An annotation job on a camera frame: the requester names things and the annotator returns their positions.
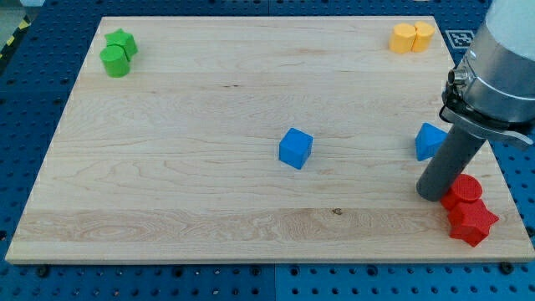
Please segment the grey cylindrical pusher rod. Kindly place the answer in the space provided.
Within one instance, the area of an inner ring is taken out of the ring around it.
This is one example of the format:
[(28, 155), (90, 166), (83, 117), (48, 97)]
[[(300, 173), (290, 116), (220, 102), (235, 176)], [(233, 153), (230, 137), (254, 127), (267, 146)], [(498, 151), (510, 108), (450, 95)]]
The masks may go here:
[(417, 181), (415, 188), (418, 194), (427, 201), (438, 202), (485, 141), (453, 125)]

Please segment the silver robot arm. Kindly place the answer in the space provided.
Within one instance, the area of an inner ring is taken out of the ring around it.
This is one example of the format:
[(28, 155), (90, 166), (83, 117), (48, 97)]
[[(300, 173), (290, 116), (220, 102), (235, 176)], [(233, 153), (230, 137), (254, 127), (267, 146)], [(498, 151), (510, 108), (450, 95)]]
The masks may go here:
[(486, 141), (533, 146), (534, 1), (494, 0), (448, 74), (439, 116), (451, 124), (416, 190), (439, 201)]

